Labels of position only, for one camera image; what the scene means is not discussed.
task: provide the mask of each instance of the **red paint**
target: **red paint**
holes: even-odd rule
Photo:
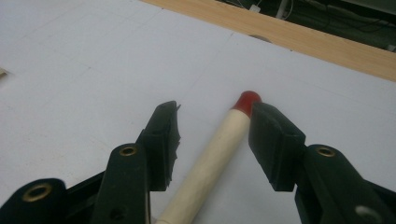
[[[254,102],[261,102],[262,98],[254,91],[244,91],[239,97],[238,102],[233,106],[233,109],[244,112],[249,117],[251,116],[251,109]]]

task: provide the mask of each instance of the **bolt hole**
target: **bolt hole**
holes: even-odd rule
[[[110,218],[112,220],[123,220],[125,218],[125,209],[114,208],[110,212]]]
[[[382,217],[372,208],[367,206],[358,205],[355,207],[355,212],[364,223],[367,224],[380,224],[382,223]]]
[[[41,200],[50,194],[52,186],[48,183],[37,184],[26,190],[23,194],[22,199],[25,202],[33,203],[35,201]]]
[[[121,156],[132,156],[136,154],[137,148],[135,147],[125,147],[120,150]]]
[[[326,148],[326,147],[317,148],[317,153],[322,155],[322,156],[325,156],[325,157],[333,157],[333,156],[335,156],[334,150],[332,150],[330,148]]]

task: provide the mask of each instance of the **white tabletop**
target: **white tabletop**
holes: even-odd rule
[[[158,104],[181,104],[173,181],[158,217],[242,91],[361,175],[396,190],[396,84],[138,1],[1,1],[0,203],[44,177],[71,187],[136,140]],[[298,223],[245,140],[194,223]]]

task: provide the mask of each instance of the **white surface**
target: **white surface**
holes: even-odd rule
[[[248,133],[249,124],[250,118],[244,112],[227,112],[156,224],[193,221]]]
[[[173,182],[158,217],[242,91],[396,190],[396,85],[137,1],[0,1],[0,203],[43,177],[68,187],[103,171],[156,105],[177,100]],[[247,141],[194,223],[298,223]]]

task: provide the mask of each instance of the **giant matchstick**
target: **giant matchstick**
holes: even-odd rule
[[[192,222],[248,132],[252,104],[260,101],[260,96],[254,91],[242,93],[156,224]]]

